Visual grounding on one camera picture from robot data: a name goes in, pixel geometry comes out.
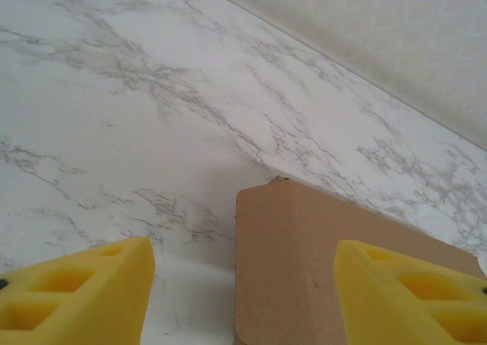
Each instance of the cardboard box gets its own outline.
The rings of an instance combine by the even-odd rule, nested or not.
[[[347,345],[333,278],[343,239],[485,278],[459,248],[281,177],[239,192],[236,237],[239,345]]]

